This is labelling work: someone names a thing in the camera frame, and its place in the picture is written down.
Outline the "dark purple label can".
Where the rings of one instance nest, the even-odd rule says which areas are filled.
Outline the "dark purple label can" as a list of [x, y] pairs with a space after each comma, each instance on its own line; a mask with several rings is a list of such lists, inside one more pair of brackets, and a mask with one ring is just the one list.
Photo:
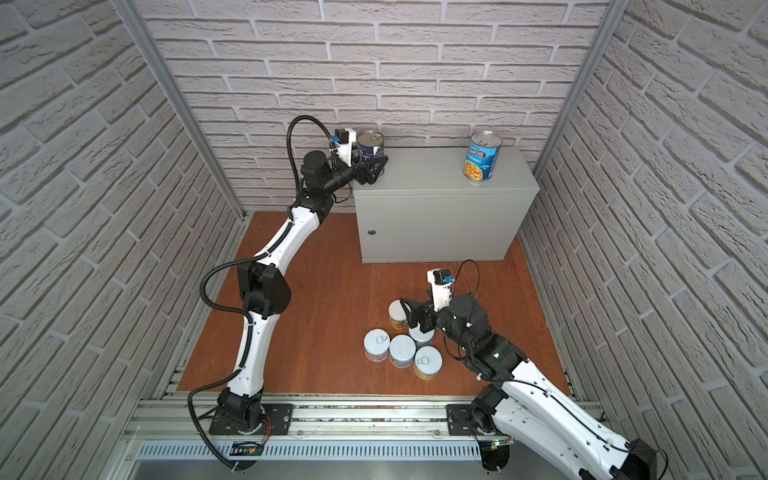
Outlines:
[[386, 155], [384, 136], [374, 130], [365, 130], [357, 134], [357, 145], [360, 160], [367, 166], [367, 159], [377, 155]]

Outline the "blue label soup can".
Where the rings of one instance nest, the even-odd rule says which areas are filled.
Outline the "blue label soup can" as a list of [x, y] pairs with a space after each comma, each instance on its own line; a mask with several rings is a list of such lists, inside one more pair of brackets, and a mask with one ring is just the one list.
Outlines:
[[496, 160], [503, 140], [495, 132], [481, 130], [470, 136], [464, 175], [475, 182], [489, 180], [493, 174]]

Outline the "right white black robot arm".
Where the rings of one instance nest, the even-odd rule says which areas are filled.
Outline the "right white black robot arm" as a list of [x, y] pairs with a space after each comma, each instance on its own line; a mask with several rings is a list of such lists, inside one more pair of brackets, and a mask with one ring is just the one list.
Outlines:
[[492, 330], [472, 294], [434, 302], [399, 302], [412, 327], [453, 342], [461, 363], [484, 388], [471, 403], [473, 428], [522, 442], [571, 479], [659, 479], [666, 456], [628, 440], [560, 391], [516, 345]]

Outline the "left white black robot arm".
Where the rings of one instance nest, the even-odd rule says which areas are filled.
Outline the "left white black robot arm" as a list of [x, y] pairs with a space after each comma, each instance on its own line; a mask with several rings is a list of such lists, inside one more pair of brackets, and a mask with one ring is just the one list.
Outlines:
[[253, 431], [264, 416], [261, 398], [264, 369], [276, 323], [291, 300], [284, 277], [288, 266], [308, 237], [319, 228], [335, 204], [335, 192], [352, 182], [373, 184], [384, 170], [388, 156], [355, 156], [349, 165], [331, 168], [318, 150], [305, 155], [300, 169], [299, 194], [288, 218], [254, 257], [237, 265], [243, 306], [243, 332], [234, 372], [217, 399], [217, 411], [243, 431]]

